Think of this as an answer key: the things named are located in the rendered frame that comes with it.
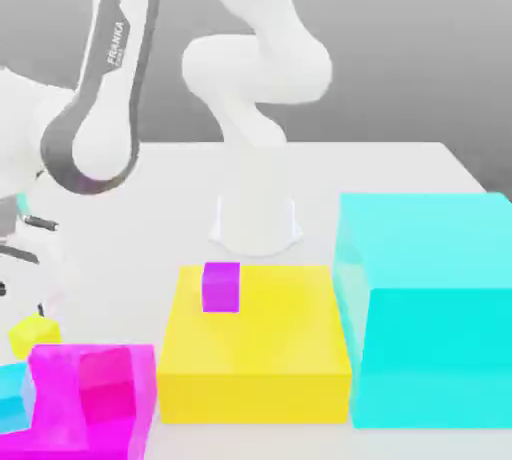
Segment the small purple cube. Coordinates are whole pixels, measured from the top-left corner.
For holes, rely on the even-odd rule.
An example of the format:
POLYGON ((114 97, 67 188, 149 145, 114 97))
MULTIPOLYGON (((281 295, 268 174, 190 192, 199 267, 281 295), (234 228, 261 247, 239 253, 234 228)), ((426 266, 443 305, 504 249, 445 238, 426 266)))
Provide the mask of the small purple cube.
POLYGON ((206 313, 238 313, 240 264, 206 262, 201 280, 202 310, 206 313))

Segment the large cyan box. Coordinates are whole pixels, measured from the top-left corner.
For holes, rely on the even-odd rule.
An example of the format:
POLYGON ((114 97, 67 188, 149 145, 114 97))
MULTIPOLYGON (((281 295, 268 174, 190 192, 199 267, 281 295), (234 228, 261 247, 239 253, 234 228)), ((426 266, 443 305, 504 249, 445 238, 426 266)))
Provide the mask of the large cyan box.
POLYGON ((358 429, 512 429, 512 201, 344 193, 333 285, 358 429))

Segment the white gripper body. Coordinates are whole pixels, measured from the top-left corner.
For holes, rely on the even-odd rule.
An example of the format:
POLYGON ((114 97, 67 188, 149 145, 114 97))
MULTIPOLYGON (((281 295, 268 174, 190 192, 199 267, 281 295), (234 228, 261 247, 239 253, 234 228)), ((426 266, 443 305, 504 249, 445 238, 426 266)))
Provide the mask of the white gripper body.
POLYGON ((58 240, 0 238, 0 293, 23 310, 51 315, 68 290, 65 257, 58 240))

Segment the large yellow box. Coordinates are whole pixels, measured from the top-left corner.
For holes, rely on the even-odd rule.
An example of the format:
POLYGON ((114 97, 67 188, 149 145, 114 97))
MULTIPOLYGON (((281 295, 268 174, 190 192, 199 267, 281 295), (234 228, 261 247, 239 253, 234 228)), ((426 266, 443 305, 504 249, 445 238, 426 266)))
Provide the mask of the large yellow box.
POLYGON ((340 424, 352 371, 325 265, 244 265, 237 313, 180 269, 157 367, 166 424, 340 424))

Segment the small yellow cube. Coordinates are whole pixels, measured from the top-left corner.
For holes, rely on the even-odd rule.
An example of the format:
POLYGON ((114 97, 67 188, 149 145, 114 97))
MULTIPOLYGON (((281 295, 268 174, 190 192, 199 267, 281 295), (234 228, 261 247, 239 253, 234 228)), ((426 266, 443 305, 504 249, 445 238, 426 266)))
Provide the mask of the small yellow cube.
POLYGON ((16 359, 26 360, 38 344, 58 344, 61 332, 57 321, 34 313, 8 331, 9 343, 16 359))

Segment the small blue cube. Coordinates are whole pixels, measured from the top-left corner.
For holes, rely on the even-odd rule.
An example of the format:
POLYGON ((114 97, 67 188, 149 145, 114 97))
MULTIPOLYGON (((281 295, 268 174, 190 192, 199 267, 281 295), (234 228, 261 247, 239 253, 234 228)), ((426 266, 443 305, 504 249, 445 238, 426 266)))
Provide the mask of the small blue cube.
POLYGON ((35 392, 26 362, 0 366, 0 434, 31 426, 35 392))

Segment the large magenta box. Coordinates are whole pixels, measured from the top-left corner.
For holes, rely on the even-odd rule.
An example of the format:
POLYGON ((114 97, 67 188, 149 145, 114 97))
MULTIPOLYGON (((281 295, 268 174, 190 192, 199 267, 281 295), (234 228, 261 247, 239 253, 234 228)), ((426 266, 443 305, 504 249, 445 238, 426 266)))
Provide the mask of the large magenta box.
POLYGON ((36 398, 31 427, 0 434, 0 460, 145 460, 155 411, 156 362, 151 344, 42 344, 28 358, 36 398), (127 347, 136 415, 97 424, 85 420, 78 366, 85 353, 127 347))

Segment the small pink cube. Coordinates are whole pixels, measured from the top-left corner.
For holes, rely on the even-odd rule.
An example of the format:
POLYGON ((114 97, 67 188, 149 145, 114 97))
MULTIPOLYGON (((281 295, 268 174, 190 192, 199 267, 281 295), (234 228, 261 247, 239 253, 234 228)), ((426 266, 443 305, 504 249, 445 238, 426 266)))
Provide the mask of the small pink cube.
POLYGON ((127 347, 82 354, 78 379, 80 401, 88 424, 136 415, 132 356, 127 347))

